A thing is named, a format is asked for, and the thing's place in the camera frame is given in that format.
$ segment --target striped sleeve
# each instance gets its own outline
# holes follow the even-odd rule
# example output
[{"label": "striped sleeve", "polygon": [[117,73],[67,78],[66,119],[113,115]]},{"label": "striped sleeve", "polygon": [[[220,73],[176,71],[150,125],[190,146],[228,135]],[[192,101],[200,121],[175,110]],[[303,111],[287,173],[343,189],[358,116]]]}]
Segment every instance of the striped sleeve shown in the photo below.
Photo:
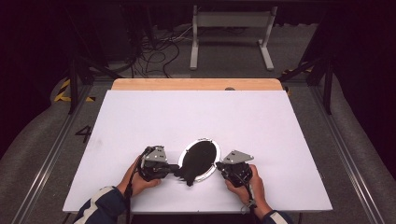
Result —
[{"label": "striped sleeve", "polygon": [[291,218],[283,212],[278,212],[276,210],[271,211],[264,216],[262,224],[291,224],[293,221]]},{"label": "striped sleeve", "polygon": [[79,209],[74,223],[115,224],[124,211],[125,204],[120,191],[115,187],[105,187]]}]

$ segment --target person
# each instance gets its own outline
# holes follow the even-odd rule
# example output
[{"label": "person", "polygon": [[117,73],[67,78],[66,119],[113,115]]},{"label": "person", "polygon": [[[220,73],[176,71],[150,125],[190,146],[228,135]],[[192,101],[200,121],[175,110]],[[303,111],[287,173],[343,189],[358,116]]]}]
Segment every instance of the person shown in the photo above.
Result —
[{"label": "person", "polygon": [[[125,212],[124,192],[127,188],[130,176],[138,159],[128,168],[121,182],[116,186],[104,187],[100,189],[90,200],[79,209],[74,220],[75,224],[115,224],[118,216]],[[250,164],[252,178],[249,181],[254,192],[256,207],[254,214],[262,224],[289,224],[292,223],[289,216],[283,212],[273,210],[265,200],[264,184],[259,176],[255,165]],[[149,182],[144,180],[138,172],[132,179],[132,197],[141,193],[143,190],[153,188],[161,184],[161,179],[153,179]],[[235,188],[233,184],[225,180],[227,189],[235,193],[243,204],[249,204],[249,195],[245,187]]]}]

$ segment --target white tabletop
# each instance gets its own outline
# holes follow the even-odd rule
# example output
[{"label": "white tabletop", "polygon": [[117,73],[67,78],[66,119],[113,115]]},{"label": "white tabletop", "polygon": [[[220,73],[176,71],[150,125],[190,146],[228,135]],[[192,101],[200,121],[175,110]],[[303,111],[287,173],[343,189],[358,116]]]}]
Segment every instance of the white tabletop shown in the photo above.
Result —
[{"label": "white tabletop", "polygon": [[[162,145],[176,164],[199,138],[216,141],[225,157],[254,156],[267,202],[282,211],[332,210],[303,133],[284,91],[108,91],[70,192],[76,212],[104,186],[115,186],[147,146]],[[219,171],[188,187],[168,175],[132,199],[136,214],[239,213],[242,204]]]}]

